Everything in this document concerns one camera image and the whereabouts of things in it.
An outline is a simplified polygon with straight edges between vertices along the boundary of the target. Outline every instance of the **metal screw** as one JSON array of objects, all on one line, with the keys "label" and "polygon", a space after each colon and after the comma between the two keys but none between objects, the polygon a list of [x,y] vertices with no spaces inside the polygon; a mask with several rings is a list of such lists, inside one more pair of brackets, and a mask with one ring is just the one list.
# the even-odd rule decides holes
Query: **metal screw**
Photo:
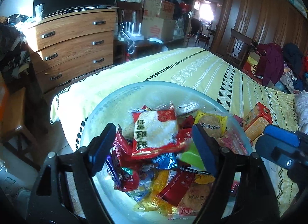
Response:
[{"label": "metal screw", "polygon": [[53,158],[53,157],[55,157],[56,156],[56,153],[55,152],[49,152],[48,153],[48,158]]},{"label": "metal screw", "polygon": [[86,152],[88,149],[87,149],[87,147],[80,147],[79,149],[78,149],[78,152],[79,153],[84,153],[84,152]]},{"label": "metal screw", "polygon": [[221,151],[222,151],[224,154],[227,154],[227,153],[230,152],[230,149],[227,148],[227,147],[222,147],[222,148],[221,148]]},{"label": "metal screw", "polygon": [[289,167],[291,164],[292,164],[292,161],[289,159],[285,165]]},{"label": "metal screw", "polygon": [[259,159],[259,158],[260,158],[260,156],[259,156],[257,153],[255,153],[255,152],[253,152],[253,153],[251,154],[251,156],[252,156],[254,159]]}]

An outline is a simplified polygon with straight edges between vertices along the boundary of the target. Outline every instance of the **maroon garment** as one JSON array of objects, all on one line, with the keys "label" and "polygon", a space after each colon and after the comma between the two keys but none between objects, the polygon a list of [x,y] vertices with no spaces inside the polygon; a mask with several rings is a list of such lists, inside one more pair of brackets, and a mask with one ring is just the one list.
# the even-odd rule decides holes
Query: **maroon garment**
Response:
[{"label": "maroon garment", "polygon": [[266,52],[265,56],[261,56],[255,76],[263,76],[262,85],[267,86],[270,81],[275,85],[283,75],[284,64],[281,46],[275,43],[267,45],[258,45],[258,52],[263,50]]}]

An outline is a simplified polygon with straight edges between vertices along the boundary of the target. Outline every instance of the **barcode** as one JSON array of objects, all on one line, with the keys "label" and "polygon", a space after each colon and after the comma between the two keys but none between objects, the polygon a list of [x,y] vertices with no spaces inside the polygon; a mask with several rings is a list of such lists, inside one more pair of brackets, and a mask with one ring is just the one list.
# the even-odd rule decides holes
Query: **barcode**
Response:
[{"label": "barcode", "polygon": [[169,170],[168,174],[168,180],[166,186],[173,180],[173,178],[176,176],[177,172],[173,170]]}]

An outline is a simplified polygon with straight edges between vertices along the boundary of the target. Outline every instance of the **metal drawer handle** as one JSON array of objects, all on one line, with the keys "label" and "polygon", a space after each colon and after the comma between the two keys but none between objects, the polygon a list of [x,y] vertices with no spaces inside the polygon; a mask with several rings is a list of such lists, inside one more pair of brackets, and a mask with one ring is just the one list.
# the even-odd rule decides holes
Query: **metal drawer handle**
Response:
[{"label": "metal drawer handle", "polygon": [[93,41],[93,42],[92,42],[92,45],[98,45],[98,44],[101,44],[101,43],[104,43],[104,40]]},{"label": "metal drawer handle", "polygon": [[57,56],[58,56],[58,53],[54,53],[53,55],[45,57],[45,60],[51,60],[51,59],[53,59],[53,58],[55,58]]},{"label": "metal drawer handle", "polygon": [[52,36],[52,35],[55,35],[55,34],[56,34],[56,31],[52,31],[52,32],[49,32],[49,33],[46,33],[46,34],[42,34],[42,39],[49,37],[49,36]]},{"label": "metal drawer handle", "polygon": [[62,74],[61,73],[58,73],[58,75],[54,76],[54,77],[50,77],[50,80],[51,81],[54,81],[54,80],[57,80],[58,78],[61,78],[62,77]]},{"label": "metal drawer handle", "polygon": [[101,20],[101,21],[94,21],[93,25],[99,25],[99,24],[106,24],[105,20]]},{"label": "metal drawer handle", "polygon": [[101,58],[99,60],[93,60],[93,63],[95,64],[95,63],[99,63],[99,62],[102,62],[102,61],[104,61],[104,58]]}]

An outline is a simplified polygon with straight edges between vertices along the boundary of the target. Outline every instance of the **wardrobe handle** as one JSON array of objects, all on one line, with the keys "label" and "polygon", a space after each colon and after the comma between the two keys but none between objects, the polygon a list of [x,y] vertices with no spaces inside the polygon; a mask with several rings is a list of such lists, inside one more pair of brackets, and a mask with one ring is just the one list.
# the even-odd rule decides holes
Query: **wardrobe handle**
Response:
[{"label": "wardrobe handle", "polygon": [[54,53],[53,55],[50,55],[50,56],[45,57],[45,60],[51,60],[51,59],[53,59],[53,58],[55,58],[55,57],[57,57],[57,56],[58,56],[58,54],[57,54],[57,53]]},{"label": "wardrobe handle", "polygon": [[106,24],[105,20],[101,20],[101,21],[94,21],[93,25],[99,25],[99,24]]},{"label": "wardrobe handle", "polygon": [[104,40],[93,41],[92,45],[98,45],[98,44],[101,44],[101,43],[104,43]]},{"label": "wardrobe handle", "polygon": [[95,63],[99,63],[99,62],[102,62],[102,61],[104,61],[104,58],[101,58],[99,60],[93,60],[93,63],[95,64]]},{"label": "wardrobe handle", "polygon": [[61,73],[58,73],[58,75],[54,76],[54,77],[50,77],[50,80],[51,81],[55,81],[57,80],[58,78],[61,78],[62,77],[62,74]]},{"label": "wardrobe handle", "polygon": [[46,33],[46,34],[42,34],[42,39],[49,37],[49,36],[52,36],[52,35],[55,35],[55,34],[56,34],[56,31],[52,31],[52,32],[49,32],[49,33]]}]

